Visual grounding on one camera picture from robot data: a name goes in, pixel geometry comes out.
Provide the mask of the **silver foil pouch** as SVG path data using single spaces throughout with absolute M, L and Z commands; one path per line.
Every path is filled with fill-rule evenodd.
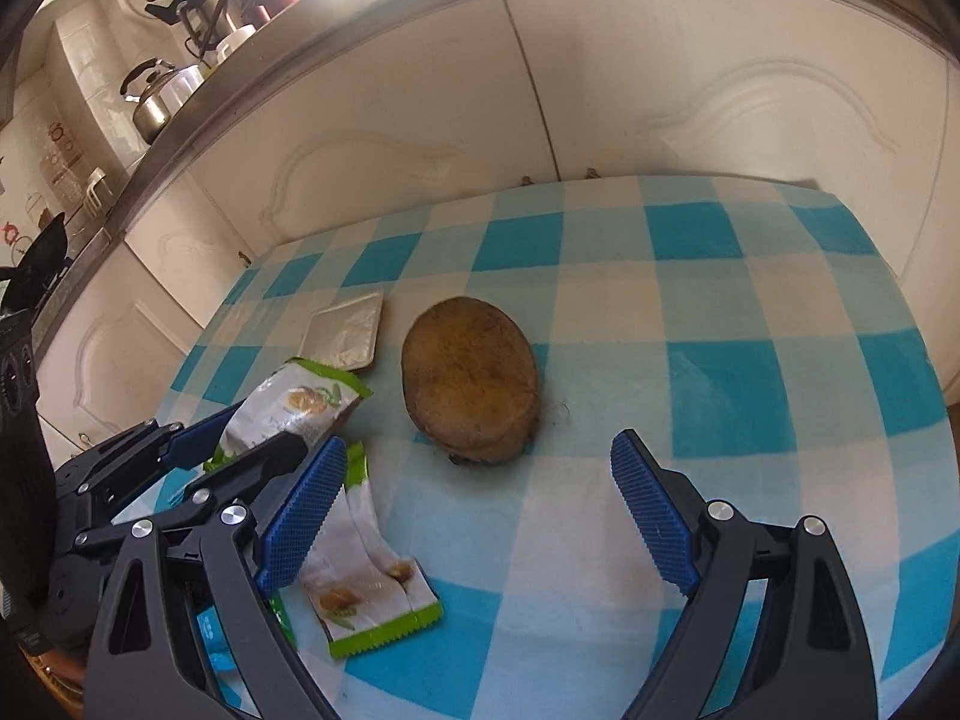
M 370 367 L 383 302 L 384 293 L 376 291 L 314 312 L 302 333 L 298 356 L 340 371 Z

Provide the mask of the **black wok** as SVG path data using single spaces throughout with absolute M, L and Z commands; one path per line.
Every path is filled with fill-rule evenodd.
M 34 310 L 62 273 L 67 261 L 68 238 L 65 213 L 59 213 L 44 227 L 16 266 L 3 266 L 2 314 Z

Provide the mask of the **steel kettle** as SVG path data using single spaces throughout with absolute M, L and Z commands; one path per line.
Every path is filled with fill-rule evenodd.
M 161 57 L 151 57 L 125 75 L 119 94 L 132 104 L 133 126 L 151 145 L 203 82 L 199 64 L 179 67 Z

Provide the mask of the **blue cow snack packet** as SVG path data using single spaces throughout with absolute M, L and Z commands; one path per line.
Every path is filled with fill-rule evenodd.
M 268 606 L 270 606 L 270 610 L 272 610 L 272 613 L 274 613 L 274 616 L 277 618 L 281 632 L 285 635 L 286 642 L 288 642 L 291 647 L 296 647 L 298 642 L 296 642 L 295 631 L 293 631 L 293 626 L 291 626 L 290 616 L 288 616 L 288 611 L 286 611 L 286 605 L 283 603 L 281 595 L 274 593 L 270 596 L 270 598 L 268 598 Z M 259 711 L 256 709 L 256 706 L 254 706 L 252 697 L 249 695 L 249 691 L 239 676 L 238 665 L 236 665 L 235 657 L 231 653 L 228 640 L 226 640 L 226 635 L 224 635 L 223 626 L 221 625 L 217 610 L 215 610 L 213 606 L 210 606 L 208 610 L 200 613 L 199 616 L 197 616 L 197 626 L 199 626 L 199 632 L 202 634 L 202 642 L 205 647 L 206 656 L 208 656 L 210 667 L 212 667 L 213 674 L 215 678 L 217 678 L 218 688 L 220 688 L 224 702 L 226 702 L 229 707 L 233 707 L 233 709 L 242 710 L 243 712 L 259 717 Z

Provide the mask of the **blue checkered tablecloth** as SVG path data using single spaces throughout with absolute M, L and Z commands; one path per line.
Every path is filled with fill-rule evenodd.
M 635 429 L 747 517 L 822 517 L 895 712 L 944 645 L 958 475 L 944 397 L 884 259 L 843 203 L 706 177 L 531 185 L 322 232 L 229 289 L 161 421 L 231 405 L 298 351 L 320 309 L 381 293 L 366 447 L 382 534 L 443 619 L 337 663 L 288 592 L 301 655 L 347 718 L 615 718 L 679 619 L 608 469 Z M 400 346 L 469 294 L 529 339 L 544 411 L 526 453 L 454 465 L 416 432 Z

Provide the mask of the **green white snack wrapper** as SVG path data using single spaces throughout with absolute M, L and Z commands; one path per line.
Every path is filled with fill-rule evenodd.
M 314 447 L 372 394 L 353 372 L 290 358 L 228 419 L 203 469 L 214 472 L 279 433 L 295 434 Z

